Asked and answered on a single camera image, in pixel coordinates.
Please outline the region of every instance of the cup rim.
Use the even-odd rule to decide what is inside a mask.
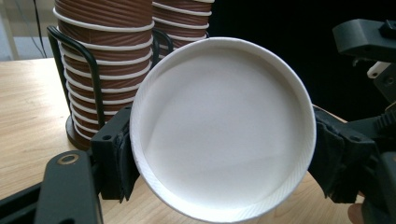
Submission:
[[[77,41],[78,43],[80,43],[81,45],[83,45],[85,48],[87,49],[99,49],[99,50],[114,50],[114,51],[127,51],[127,50],[136,50],[136,49],[143,49],[146,48],[148,46],[150,46],[152,44],[153,41],[153,36],[151,36],[151,38],[149,39],[148,42],[145,43],[141,43],[141,44],[137,44],[137,45],[132,45],[132,46],[106,46],[106,45],[94,45],[94,44],[89,44],[86,42],[82,42],[79,40],[74,39],[75,41]]]
[[[192,0],[194,2],[202,2],[202,3],[214,3],[215,0]]]
[[[94,115],[97,114],[96,110],[90,109],[90,108],[88,108],[88,107],[86,107],[86,106],[84,106],[84,105],[81,105],[81,104],[77,103],[77,102],[71,97],[71,93],[70,93],[70,92],[68,93],[68,97],[69,97],[70,103],[71,103],[73,106],[75,106],[76,108],[78,108],[78,109],[80,109],[80,110],[82,110],[82,111],[84,111],[84,112],[90,113],[90,114],[94,114]],[[114,116],[115,114],[117,114],[117,112],[118,112],[118,111],[104,111],[105,115],[111,115],[111,116]]]
[[[169,11],[174,11],[174,12],[178,12],[178,13],[188,14],[188,15],[192,15],[192,16],[208,17],[208,16],[212,15],[212,11],[208,11],[208,12],[190,11],[190,10],[187,10],[187,9],[182,9],[182,8],[177,8],[177,7],[169,7],[167,5],[163,5],[163,4],[156,3],[156,2],[152,2],[152,5],[154,7],[159,7],[159,8],[162,8],[162,9],[169,10]]]
[[[70,103],[70,110],[72,111],[72,114],[74,114],[77,118],[82,119],[86,122],[89,122],[91,124],[99,124],[99,122],[96,119],[87,119],[84,116],[80,115],[75,108],[73,107],[72,103]]]
[[[81,136],[81,137],[83,137],[83,138],[85,138],[85,139],[87,139],[87,140],[91,140],[91,138],[90,138],[89,136],[87,136],[87,135],[85,135],[85,134],[83,134],[82,132],[79,131],[79,129],[78,129],[78,127],[76,126],[76,123],[75,123],[75,122],[73,122],[73,126],[74,126],[74,129],[75,129],[75,131],[77,132],[77,134],[78,134],[79,136]]]
[[[90,129],[90,128],[84,127],[82,124],[80,124],[80,123],[78,122],[78,120],[76,119],[76,116],[75,116],[74,114],[72,114],[72,120],[77,124],[77,126],[78,126],[80,129],[83,129],[84,131],[87,131],[87,132],[89,132],[89,133],[97,133],[97,132],[98,132],[98,131],[95,130],[95,129]]]
[[[97,25],[97,24],[90,24],[87,22],[83,21],[75,21],[73,19],[70,19],[64,15],[59,14],[55,7],[52,9],[53,14],[55,17],[61,21],[64,21],[66,23],[76,25],[82,28],[86,29],[92,29],[92,30],[98,30],[98,31],[106,31],[106,32],[120,32],[120,33],[136,33],[136,32],[142,32],[142,31],[147,31],[149,29],[152,29],[154,27],[154,21],[151,22],[151,24],[146,25],[146,26],[141,26],[141,27],[111,27],[111,26],[104,26],[104,25]]]
[[[73,78],[71,78],[69,75],[67,75],[67,71],[64,70],[64,77],[67,79],[67,81],[72,84],[73,86],[76,86],[80,89],[83,89],[84,91],[92,91],[93,92],[93,87],[85,86],[82,85],[79,82],[76,82]],[[126,88],[119,88],[119,89],[102,89],[102,93],[121,93],[121,92],[127,92],[127,91],[134,91],[139,88],[141,83],[138,83],[134,86],[131,87],[126,87]]]
[[[67,68],[67,70],[75,73],[76,75],[82,76],[82,77],[88,77],[91,78],[91,74],[90,73],[86,73],[86,72],[82,72],[77,70],[76,68],[74,68],[73,66],[71,66],[70,64],[68,64],[64,58],[62,58],[62,63],[64,64],[64,67]],[[144,69],[135,72],[135,73],[131,73],[131,74],[127,74],[127,75],[119,75],[119,76],[108,76],[108,75],[99,75],[99,78],[101,80],[124,80],[124,79],[130,79],[130,78],[134,78],[134,77],[140,77],[143,76],[145,73],[147,73],[149,71],[149,69],[151,68],[152,65],[152,61],[150,61],[148,63],[148,66],[146,66]]]
[[[160,49],[168,49],[168,46],[166,46],[166,45],[159,45],[160,46]]]
[[[70,88],[68,80],[66,81],[66,88],[67,90],[76,98],[79,100],[85,101],[90,104],[96,104],[95,100],[89,97],[82,96],[78,94],[77,92],[73,91],[73,89]],[[104,105],[122,105],[122,104],[127,104],[127,103],[132,103],[134,101],[134,97],[122,99],[122,100],[117,100],[117,101],[103,101]]]
[[[206,35],[203,35],[201,37],[186,37],[180,35],[168,35],[168,36],[175,40],[190,41],[190,42],[206,39]]]
[[[192,30],[204,30],[209,27],[209,23],[206,25],[188,25],[188,24],[183,24],[179,22],[174,22],[174,21],[166,21],[157,17],[152,17],[152,19],[156,22],[163,23],[166,25],[171,25],[171,26],[176,26],[179,28],[185,28],[185,29],[192,29]]]
[[[68,51],[67,49],[64,49],[62,47],[62,45],[59,46],[59,49],[62,53],[64,53],[69,58],[72,58],[74,60],[77,60],[77,61],[83,62],[83,63],[87,62],[87,60],[85,60],[84,57],[78,56],[77,54],[74,54],[74,53]],[[142,63],[142,62],[148,60],[152,56],[152,54],[153,54],[153,51],[152,51],[152,49],[150,49],[148,54],[146,54],[145,56],[138,58],[138,59],[133,59],[130,61],[117,61],[117,62],[96,60],[96,63],[98,65],[110,65],[110,66],[112,66],[112,65],[131,65],[131,64],[136,64],[136,63]]]

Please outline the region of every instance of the wall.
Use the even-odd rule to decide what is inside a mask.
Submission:
[[[216,0],[211,36],[246,39],[271,50],[299,75],[312,102],[346,119],[365,119],[389,105],[367,77],[374,62],[352,66],[340,55],[332,28],[354,19],[396,21],[394,0]]]
[[[32,36],[38,36],[35,19],[35,5],[33,0],[3,1],[13,36],[29,36],[29,30],[32,33]],[[21,8],[22,13],[18,10],[17,3]],[[57,24],[56,18],[52,14],[54,0],[36,0],[36,5],[41,23],[41,33],[42,35],[47,36],[47,26]]]

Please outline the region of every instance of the paper cup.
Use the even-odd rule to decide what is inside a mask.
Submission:
[[[96,108],[96,102],[95,102],[94,98],[86,97],[86,96],[79,94],[78,92],[75,92],[70,87],[70,84],[68,82],[66,82],[66,88],[70,92],[71,97],[73,97],[73,99],[75,99],[77,102],[84,102],[81,104],[84,106],[87,106],[88,108],[91,108],[91,109]],[[128,105],[128,104],[131,105],[133,101],[134,101],[134,96],[129,97],[129,98],[120,98],[118,100],[104,100],[103,101],[103,105],[105,107],[104,110],[107,110],[107,111],[117,110],[117,109],[113,109],[112,106],[113,105]]]
[[[150,41],[142,44],[137,44],[135,46],[129,47],[112,47],[112,46],[100,46],[100,45],[89,45],[86,43],[81,43],[87,50],[90,51],[91,54],[95,57],[96,60],[103,61],[130,61],[135,60],[149,54],[151,50],[152,38]],[[62,48],[67,51],[79,55],[79,53],[67,47],[65,44],[62,44]]]
[[[298,76],[274,53],[212,37],[162,59],[131,114],[140,174],[178,212],[208,222],[261,216],[297,188],[316,123]]]
[[[181,48],[195,41],[206,39],[206,35],[203,35],[201,37],[184,37],[178,35],[169,35],[169,37],[171,37],[175,48]]]
[[[62,58],[62,63],[64,64],[64,69],[71,71],[72,73],[79,75],[81,77],[86,77],[86,78],[91,78],[92,75],[91,73],[87,73],[87,72],[82,72],[76,68],[74,68],[73,66],[69,65],[66,60],[64,58]],[[145,75],[149,69],[151,68],[151,62],[148,63],[148,65],[143,68],[140,71],[137,71],[135,73],[132,74],[126,74],[126,75],[101,75],[99,74],[99,78],[103,81],[110,81],[110,80],[126,80],[126,79],[131,79],[131,78],[136,78],[136,77],[141,77],[143,75]]]
[[[194,12],[182,10],[175,7],[168,7],[162,4],[153,3],[152,15],[162,20],[173,21],[188,25],[206,25],[211,12]]]
[[[160,60],[162,60],[164,57],[166,57],[166,55],[167,55],[167,54],[160,54],[158,58],[159,58]]]
[[[104,26],[104,25],[98,25],[94,23],[87,23],[84,21],[76,21],[71,18],[68,18],[66,16],[63,16],[59,14],[56,9],[54,8],[52,10],[53,14],[59,21],[64,21],[68,24],[73,24],[79,27],[91,29],[91,30],[97,30],[97,31],[106,31],[106,32],[115,32],[115,33],[138,33],[142,31],[147,31],[152,28],[153,22],[149,25],[145,26],[139,26],[139,27],[115,27],[115,26]]]
[[[96,103],[95,102],[91,103],[91,102],[87,102],[87,101],[81,100],[81,99],[77,98],[75,94],[72,94],[71,92],[70,92],[70,96],[69,97],[72,98],[73,101],[78,103],[79,105],[84,105],[85,107],[87,107],[89,109],[92,109],[92,110],[96,109]],[[122,100],[110,101],[110,102],[111,103],[113,103],[113,102],[116,103],[116,102],[120,102],[120,101],[122,101]],[[111,105],[109,105],[109,104],[105,104],[105,102],[104,102],[103,109],[105,111],[119,111],[120,109],[124,108],[125,106],[131,105],[133,101],[134,101],[134,97],[125,100],[124,101],[125,103],[123,103],[123,104],[111,104]]]
[[[206,29],[209,24],[206,25],[188,25],[173,21],[166,21],[153,17],[155,21],[155,28],[167,33],[168,35],[178,35],[185,37],[201,37],[205,35]]]
[[[72,89],[77,94],[86,98],[94,99],[93,89],[87,89],[89,88],[87,86],[81,87],[79,85],[74,85],[73,83],[70,83],[68,80],[66,84],[69,85],[70,89]],[[104,89],[102,90],[102,98],[104,101],[118,101],[120,99],[129,99],[136,95],[139,86],[140,85],[136,85],[126,90],[125,89],[121,89],[118,91],[113,90],[112,92],[109,92],[108,90]]]
[[[81,83],[84,86],[92,87],[92,79],[90,77],[82,77],[77,75],[76,73],[73,73],[69,70],[65,70],[67,75],[73,79],[74,81]],[[128,79],[120,79],[120,80],[101,80],[101,85],[103,89],[122,89],[122,88],[128,88],[131,86],[135,86],[143,81],[145,78],[146,73],[142,74],[139,77],[133,77],[133,78],[128,78]]]
[[[96,123],[91,123],[87,122],[86,118],[81,116],[76,110],[74,110],[74,107],[70,105],[70,108],[72,109],[72,120],[73,120],[73,128],[75,131],[80,135],[81,137],[91,140],[91,138],[98,132],[99,125]]]
[[[151,1],[56,0],[55,10],[67,18],[112,27],[138,27],[151,24]]]
[[[97,112],[96,109],[88,108],[84,105],[79,104],[78,102],[74,101],[73,98],[70,98],[70,103],[72,104],[73,108],[77,113],[87,119],[97,120]],[[118,110],[114,111],[104,111],[105,113],[105,121],[109,121],[115,114],[117,114]]]
[[[141,32],[109,32],[79,27],[64,21],[58,21],[58,27],[64,35],[94,45],[134,46],[151,39],[151,29]]]
[[[200,3],[214,3],[215,0],[192,0],[194,2],[200,2]]]
[[[165,46],[165,45],[160,45],[160,55],[166,56],[166,55],[168,55],[169,53],[171,53],[171,52],[169,52],[169,49],[168,49],[167,46]]]
[[[212,8],[212,3],[196,2],[191,0],[154,0],[153,3],[159,3],[169,7],[175,7],[196,12],[209,12]]]
[[[88,66],[85,59],[75,54],[71,54],[66,51],[66,55],[64,55],[64,61],[72,66],[73,68],[84,72],[90,73],[90,67]],[[111,62],[111,61],[98,61],[98,69],[99,73],[106,76],[122,76],[129,75],[133,73],[138,73],[143,69],[147,68],[149,64],[151,64],[152,54],[147,54],[145,57],[142,57],[138,60],[131,61],[122,61],[122,62]]]

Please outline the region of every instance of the table surface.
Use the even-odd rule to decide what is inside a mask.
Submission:
[[[53,58],[0,63],[0,200],[42,181],[52,157],[75,149],[66,135],[68,116]],[[204,223],[167,206],[141,177],[129,202],[100,202],[106,224]],[[244,223],[350,223],[348,207],[325,199],[307,173],[280,206]]]

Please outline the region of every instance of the stack of paper cups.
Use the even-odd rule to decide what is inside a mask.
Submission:
[[[154,0],[154,27],[173,40],[174,49],[206,38],[209,16],[214,0]],[[168,54],[168,47],[160,42],[160,59]]]
[[[102,85],[105,120],[134,101],[151,67],[152,2],[56,0],[58,29],[89,50]],[[61,45],[64,76],[76,133],[90,140],[99,130],[92,77],[86,60]]]

